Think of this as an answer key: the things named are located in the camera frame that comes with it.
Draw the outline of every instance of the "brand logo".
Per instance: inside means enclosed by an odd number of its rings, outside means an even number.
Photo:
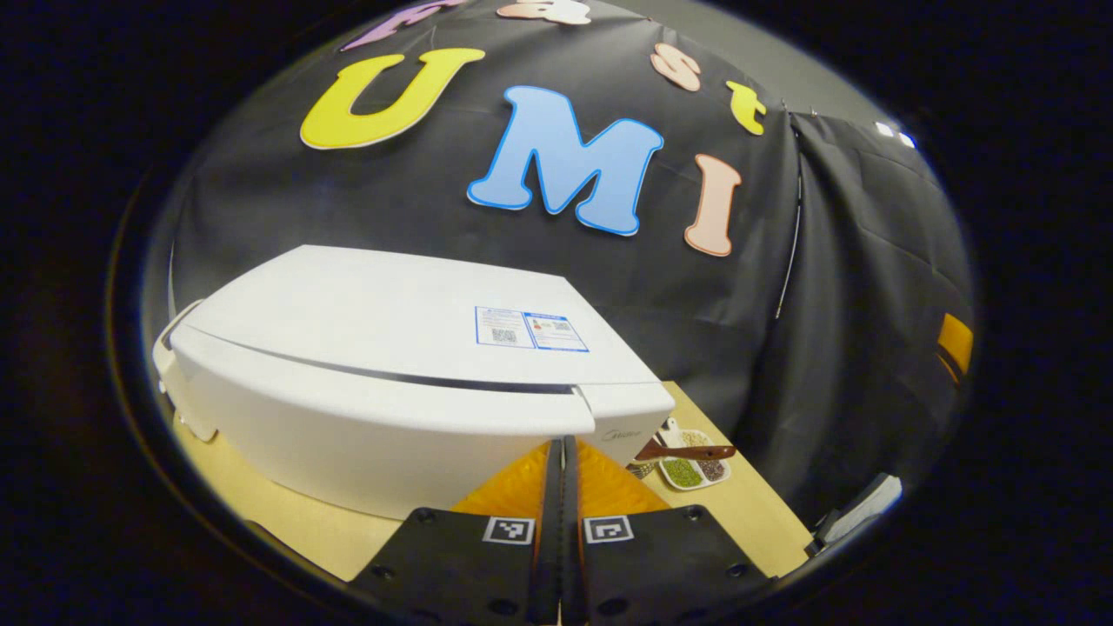
[[[626,439],[628,437],[637,437],[639,434],[641,434],[640,430],[609,430],[605,433],[603,433],[603,441]]]

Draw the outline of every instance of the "appliance lid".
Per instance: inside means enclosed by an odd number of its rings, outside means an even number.
[[[180,325],[303,364],[440,387],[658,382],[563,277],[410,254],[304,245]]]

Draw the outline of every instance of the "blue letter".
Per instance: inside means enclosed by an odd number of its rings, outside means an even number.
[[[535,160],[545,211],[555,215],[597,175],[591,197],[575,207],[587,226],[618,235],[638,232],[638,193],[653,153],[664,139],[652,128],[620,119],[589,144],[580,138],[572,102],[538,87],[511,87],[504,94],[514,105],[506,133],[486,177],[467,186],[475,204],[519,211],[533,193],[525,173]]]

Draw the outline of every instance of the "table surface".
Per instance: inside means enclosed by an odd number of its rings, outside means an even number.
[[[680,428],[703,431],[716,444],[730,444],[676,383],[664,387],[677,401],[672,417]],[[343,580],[355,578],[401,525],[272,482],[219,432],[206,443],[175,419],[174,433],[198,473],[236,515],[259,524]],[[703,489],[673,489],[660,470],[647,476],[644,483],[671,507],[703,505],[762,573],[785,576],[807,560],[804,548],[811,542],[811,534],[741,454],[728,462],[730,478]]]

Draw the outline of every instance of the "qr code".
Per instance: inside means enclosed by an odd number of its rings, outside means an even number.
[[[499,343],[518,343],[518,334],[504,329],[491,329],[491,339]]]

